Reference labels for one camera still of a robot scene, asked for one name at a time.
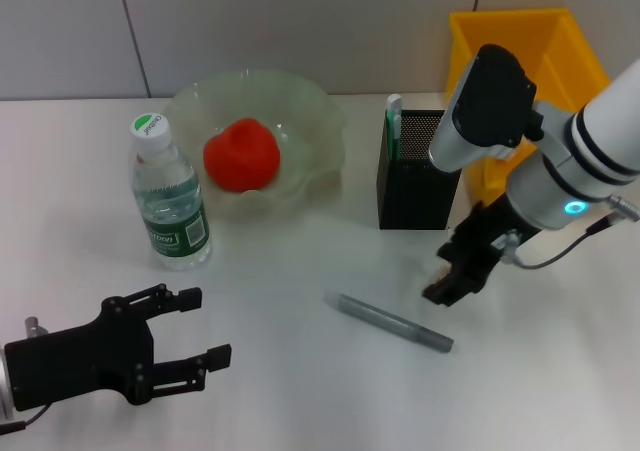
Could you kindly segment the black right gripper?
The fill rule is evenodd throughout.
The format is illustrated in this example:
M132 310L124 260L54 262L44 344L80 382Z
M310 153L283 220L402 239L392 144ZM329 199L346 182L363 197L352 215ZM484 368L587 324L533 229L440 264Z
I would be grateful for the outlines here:
M451 307L468 294L479 293L502 255L494 242L510 231L520 236L521 244L531 238L531 225L515 211L506 193L489 205L478 202L468 220L438 249L437 256L446 265L439 268L422 296Z

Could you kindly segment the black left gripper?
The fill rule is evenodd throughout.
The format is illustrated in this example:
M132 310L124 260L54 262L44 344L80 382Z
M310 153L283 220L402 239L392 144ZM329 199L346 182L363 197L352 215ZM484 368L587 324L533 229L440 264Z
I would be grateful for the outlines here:
M105 300L85 325L7 344L15 408L26 411L98 390L116 391L132 405L148 403L153 394L203 391L208 373L230 366L231 345L154 364L147 325L152 317L201 306L199 287L173 293L160 283L127 299Z

